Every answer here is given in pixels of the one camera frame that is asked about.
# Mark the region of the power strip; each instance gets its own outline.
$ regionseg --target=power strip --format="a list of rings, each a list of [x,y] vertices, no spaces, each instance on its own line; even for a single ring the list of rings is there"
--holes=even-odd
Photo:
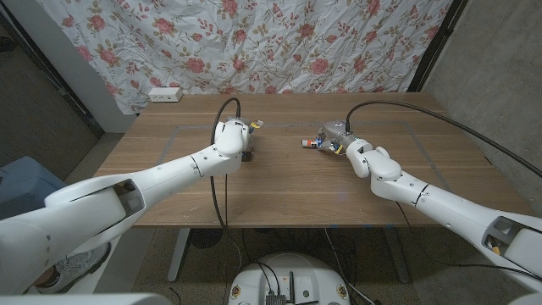
[[[151,102],[178,102],[183,96],[180,88],[152,88],[149,92]]]

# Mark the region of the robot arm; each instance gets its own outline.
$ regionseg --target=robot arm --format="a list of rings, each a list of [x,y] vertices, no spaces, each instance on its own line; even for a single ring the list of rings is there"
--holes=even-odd
[[[0,221],[0,294],[22,293],[69,253],[89,251],[126,232],[143,214],[205,177],[241,166],[249,131],[220,123],[215,144],[135,173],[83,180],[55,191],[45,208]]]
[[[318,140],[333,151],[346,151],[356,175],[370,176],[375,195],[414,207],[467,240],[495,265],[542,276],[542,219],[486,208],[419,180],[402,171],[382,147],[373,150],[368,142],[347,134],[344,122],[323,125]],[[504,272],[528,289],[542,291],[541,281]]]

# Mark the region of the gray concrete wall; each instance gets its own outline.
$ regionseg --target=gray concrete wall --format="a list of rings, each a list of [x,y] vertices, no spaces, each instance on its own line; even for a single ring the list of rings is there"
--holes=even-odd
[[[453,119],[542,168],[542,1],[469,0],[423,91]],[[542,179],[476,142],[542,216]]]
[[[135,114],[122,114],[103,79],[79,55],[69,38],[36,0],[3,0],[28,35],[66,80],[106,132],[126,132]]]

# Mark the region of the table top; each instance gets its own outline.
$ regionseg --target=table top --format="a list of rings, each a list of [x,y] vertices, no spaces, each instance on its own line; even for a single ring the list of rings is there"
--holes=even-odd
[[[183,96],[149,104],[97,175],[128,173],[184,157],[206,147],[226,95]],[[348,227],[406,225],[394,202],[376,197],[370,179],[354,174],[346,156],[301,147],[322,123],[346,119],[358,103],[387,99],[445,111],[426,93],[236,95],[241,116],[260,119],[252,134],[253,160],[228,175],[230,227]],[[235,115],[231,103],[223,119]],[[370,105],[351,117],[352,131],[384,147],[403,170],[489,208],[533,214],[525,200],[462,131],[408,108]],[[224,177],[215,177],[223,219]],[[413,225],[436,223],[405,207]],[[163,200],[139,226],[219,227],[209,180]]]

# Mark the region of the floral curtain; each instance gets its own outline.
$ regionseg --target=floral curtain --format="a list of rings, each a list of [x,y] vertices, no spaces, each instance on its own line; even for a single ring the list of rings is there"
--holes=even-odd
[[[125,114],[147,93],[403,92],[451,0],[38,0]]]

